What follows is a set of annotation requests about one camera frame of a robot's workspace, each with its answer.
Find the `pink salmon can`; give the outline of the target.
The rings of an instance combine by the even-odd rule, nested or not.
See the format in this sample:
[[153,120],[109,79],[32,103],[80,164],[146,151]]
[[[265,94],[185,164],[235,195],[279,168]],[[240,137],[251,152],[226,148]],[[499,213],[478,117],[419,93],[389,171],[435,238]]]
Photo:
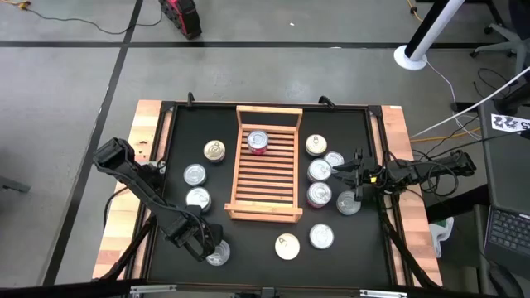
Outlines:
[[247,137],[249,151],[254,155],[262,155],[267,151],[268,135],[262,130],[251,131]]

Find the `white tower fan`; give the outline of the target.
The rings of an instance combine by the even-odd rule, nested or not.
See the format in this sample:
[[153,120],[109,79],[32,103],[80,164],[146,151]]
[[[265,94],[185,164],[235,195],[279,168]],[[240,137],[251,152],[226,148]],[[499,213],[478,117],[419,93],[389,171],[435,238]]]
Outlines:
[[421,70],[427,64],[426,53],[465,0],[435,0],[412,39],[393,53],[395,62],[406,70]]

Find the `teal blue tuna can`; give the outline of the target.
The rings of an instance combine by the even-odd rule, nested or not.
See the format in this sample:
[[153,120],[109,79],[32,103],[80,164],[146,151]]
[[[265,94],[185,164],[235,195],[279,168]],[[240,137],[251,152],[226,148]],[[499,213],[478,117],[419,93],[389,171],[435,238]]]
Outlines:
[[201,207],[202,213],[210,210],[212,198],[207,189],[204,187],[194,187],[186,194],[185,202],[187,205],[197,205]]

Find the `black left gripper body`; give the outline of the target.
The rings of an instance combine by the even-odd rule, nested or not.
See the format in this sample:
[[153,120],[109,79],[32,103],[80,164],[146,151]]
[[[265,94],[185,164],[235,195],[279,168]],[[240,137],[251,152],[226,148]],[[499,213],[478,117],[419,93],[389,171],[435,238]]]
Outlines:
[[165,240],[181,248],[192,238],[205,243],[204,222],[193,214],[178,215],[165,228]]

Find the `grey office chair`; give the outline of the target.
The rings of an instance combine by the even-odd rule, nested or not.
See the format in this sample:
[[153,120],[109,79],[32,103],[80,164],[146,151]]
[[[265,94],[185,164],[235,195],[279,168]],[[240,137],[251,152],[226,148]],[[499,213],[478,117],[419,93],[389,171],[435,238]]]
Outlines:
[[508,10],[513,30],[494,23],[490,23],[484,33],[489,35],[497,32],[504,42],[479,46],[470,56],[475,58],[480,52],[506,51],[509,56],[516,58],[514,73],[517,75],[524,69],[527,54],[530,54],[530,0],[508,0]]

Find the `silver lid tuna can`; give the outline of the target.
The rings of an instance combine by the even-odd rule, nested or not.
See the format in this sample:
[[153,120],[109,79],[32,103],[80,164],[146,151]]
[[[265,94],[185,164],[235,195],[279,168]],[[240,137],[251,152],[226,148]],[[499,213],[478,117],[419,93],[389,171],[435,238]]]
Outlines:
[[331,188],[325,182],[314,182],[306,192],[307,203],[314,208],[322,208],[332,197]]
[[207,179],[206,169],[201,164],[191,164],[185,168],[183,178],[187,185],[201,186]]
[[307,169],[307,177],[311,182],[326,182],[331,176],[331,166],[324,159],[313,160]]
[[324,160],[331,166],[331,167],[335,167],[335,166],[341,166],[345,163],[345,159],[343,158],[343,156],[336,152],[336,151],[328,151],[325,155],[324,155]]
[[361,209],[361,203],[355,200],[355,193],[351,190],[343,191],[336,200],[336,207],[343,215],[353,215]]
[[309,237],[311,245],[317,249],[327,249],[335,240],[333,230],[324,223],[315,224],[310,230]]

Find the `red black floor device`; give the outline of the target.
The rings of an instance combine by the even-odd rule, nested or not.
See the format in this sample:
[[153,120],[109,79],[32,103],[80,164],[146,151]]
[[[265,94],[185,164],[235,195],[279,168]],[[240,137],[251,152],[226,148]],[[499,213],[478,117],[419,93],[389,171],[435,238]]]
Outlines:
[[200,16],[194,0],[158,0],[161,11],[187,40],[200,36]]

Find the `silver metal bracket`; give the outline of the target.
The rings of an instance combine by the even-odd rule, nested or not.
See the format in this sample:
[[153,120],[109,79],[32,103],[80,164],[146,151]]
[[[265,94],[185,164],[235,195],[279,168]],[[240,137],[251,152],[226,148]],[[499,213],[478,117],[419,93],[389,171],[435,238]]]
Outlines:
[[399,291],[378,291],[360,289],[359,296],[363,298],[408,298],[406,292]]
[[141,285],[131,286],[129,294],[133,298],[139,298],[143,294],[172,292],[177,290],[177,285]]

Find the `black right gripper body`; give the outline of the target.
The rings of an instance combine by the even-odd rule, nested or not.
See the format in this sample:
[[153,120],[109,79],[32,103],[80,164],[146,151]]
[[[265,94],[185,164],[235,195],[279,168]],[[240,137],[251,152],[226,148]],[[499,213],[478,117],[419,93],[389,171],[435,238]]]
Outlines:
[[374,170],[370,170],[364,164],[363,150],[358,148],[354,152],[354,180],[355,180],[355,201],[362,202],[364,199],[364,185],[374,184],[379,176],[380,166],[376,165]]

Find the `wooden slatted shelf rack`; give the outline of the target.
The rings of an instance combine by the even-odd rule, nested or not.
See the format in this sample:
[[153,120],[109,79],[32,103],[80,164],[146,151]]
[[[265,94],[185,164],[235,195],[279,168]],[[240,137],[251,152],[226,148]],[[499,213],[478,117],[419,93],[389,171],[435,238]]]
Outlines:
[[[245,123],[243,113],[289,115],[293,126]],[[303,215],[298,206],[299,130],[303,110],[263,106],[236,107],[238,138],[230,201],[224,205],[231,219],[274,223],[296,223]],[[269,136],[262,155],[250,151],[248,136],[253,131]]]

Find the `pale gold lid can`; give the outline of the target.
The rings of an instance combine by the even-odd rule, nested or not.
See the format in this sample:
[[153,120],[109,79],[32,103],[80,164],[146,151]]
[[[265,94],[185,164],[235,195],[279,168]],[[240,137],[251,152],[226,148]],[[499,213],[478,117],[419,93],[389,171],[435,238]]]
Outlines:
[[306,153],[310,156],[321,156],[327,150],[327,141],[320,134],[311,134],[306,139]]

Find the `grey metal foot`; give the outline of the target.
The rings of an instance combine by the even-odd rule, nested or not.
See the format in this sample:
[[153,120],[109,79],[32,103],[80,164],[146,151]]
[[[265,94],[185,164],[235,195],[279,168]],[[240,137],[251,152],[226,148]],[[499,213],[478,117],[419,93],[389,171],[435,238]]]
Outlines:
[[21,182],[8,179],[4,176],[0,175],[0,188],[6,189],[6,190],[14,190],[21,193],[28,193],[31,189],[29,185],[25,185]]

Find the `white lid tuna can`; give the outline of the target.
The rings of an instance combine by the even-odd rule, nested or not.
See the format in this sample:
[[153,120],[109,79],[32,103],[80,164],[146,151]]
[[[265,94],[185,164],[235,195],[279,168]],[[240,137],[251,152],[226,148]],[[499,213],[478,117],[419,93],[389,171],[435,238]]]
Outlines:
[[211,266],[220,267],[229,260],[230,253],[229,244],[225,240],[222,240],[220,244],[215,247],[214,252],[206,258],[206,261]]
[[300,252],[300,242],[291,233],[283,233],[277,237],[274,244],[276,254],[283,260],[293,260]]

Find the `black laptop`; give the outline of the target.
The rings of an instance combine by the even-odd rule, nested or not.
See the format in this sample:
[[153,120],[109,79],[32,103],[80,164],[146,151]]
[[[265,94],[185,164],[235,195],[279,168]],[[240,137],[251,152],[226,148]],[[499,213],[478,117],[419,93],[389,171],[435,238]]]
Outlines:
[[490,207],[484,255],[530,280],[530,218]]

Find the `gold lid tuna can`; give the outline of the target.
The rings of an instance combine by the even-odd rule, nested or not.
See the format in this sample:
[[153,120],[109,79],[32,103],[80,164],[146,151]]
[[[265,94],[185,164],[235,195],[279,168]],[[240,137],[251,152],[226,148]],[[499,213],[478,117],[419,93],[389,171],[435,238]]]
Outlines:
[[220,140],[211,140],[205,144],[203,153],[208,161],[221,162],[226,153],[225,145]]

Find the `white green bag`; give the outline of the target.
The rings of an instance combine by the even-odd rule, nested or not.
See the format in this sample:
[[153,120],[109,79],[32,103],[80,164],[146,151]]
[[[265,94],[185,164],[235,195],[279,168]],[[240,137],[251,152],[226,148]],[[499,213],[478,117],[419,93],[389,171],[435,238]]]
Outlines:
[[441,243],[447,240],[451,236],[451,232],[454,226],[454,218],[449,217],[441,221],[436,221],[429,224],[429,229],[431,233],[431,239],[433,242],[433,247],[435,255],[437,258],[441,257]]

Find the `white printed marker sheet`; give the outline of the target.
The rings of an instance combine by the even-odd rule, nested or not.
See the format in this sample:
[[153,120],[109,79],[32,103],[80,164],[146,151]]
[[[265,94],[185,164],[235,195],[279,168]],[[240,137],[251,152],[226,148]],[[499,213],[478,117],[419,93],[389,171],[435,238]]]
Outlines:
[[530,130],[530,119],[492,113],[490,115],[490,122],[494,130],[502,132],[522,132]]

